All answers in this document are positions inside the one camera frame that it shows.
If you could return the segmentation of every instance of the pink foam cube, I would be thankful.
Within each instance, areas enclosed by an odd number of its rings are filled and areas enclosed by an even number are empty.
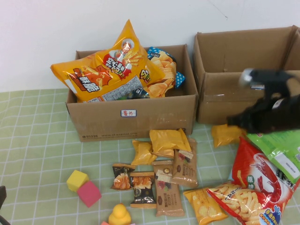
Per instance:
[[[92,181],[86,182],[78,190],[77,194],[83,203],[89,208],[95,204],[100,198],[101,193]]]

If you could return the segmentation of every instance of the yellow rubber duck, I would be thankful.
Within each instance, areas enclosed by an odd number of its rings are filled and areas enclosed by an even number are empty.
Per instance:
[[[110,225],[130,225],[131,217],[123,204],[117,204],[108,218]]]

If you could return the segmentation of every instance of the white wall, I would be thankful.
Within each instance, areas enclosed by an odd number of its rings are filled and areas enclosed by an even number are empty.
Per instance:
[[[127,19],[143,46],[196,32],[300,26],[299,0],[1,0],[0,92],[64,87],[53,63],[113,45]]]

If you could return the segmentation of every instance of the white label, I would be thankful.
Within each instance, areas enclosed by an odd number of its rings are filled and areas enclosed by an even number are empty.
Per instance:
[[[278,108],[283,100],[284,100],[284,98],[277,100],[277,102],[275,102],[275,104],[273,105],[272,109]]]
[[[122,109],[121,117],[136,117],[136,109]]]
[[[294,163],[291,162],[283,153],[280,153],[274,157],[278,163],[280,163],[295,179],[300,176],[300,171],[297,169]]]
[[[101,102],[101,100],[96,97],[96,98],[89,100],[88,102]]]
[[[104,101],[113,101],[117,100],[118,98],[126,95],[127,93],[131,92],[132,90],[136,90],[138,88],[142,87],[142,83],[140,79],[135,76],[130,81],[128,81],[126,84],[118,87],[115,90],[112,90],[102,96]]]
[[[264,90],[264,85],[263,84],[252,84],[251,89]]]
[[[193,158],[193,153],[190,151],[183,151],[183,150],[179,150],[179,153],[184,155],[185,157],[188,157],[189,159]]]
[[[74,94],[77,94],[77,91],[70,80],[65,80],[65,83],[71,89],[71,91],[73,91]]]

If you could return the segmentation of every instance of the toy block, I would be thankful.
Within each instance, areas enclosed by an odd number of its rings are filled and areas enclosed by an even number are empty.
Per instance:
[[[95,204],[100,198],[101,193],[96,185],[92,181],[88,181],[82,185],[78,190],[77,194],[83,203],[89,208]]]
[[[88,175],[78,170],[74,170],[67,180],[67,187],[76,192],[83,184],[89,181]]]

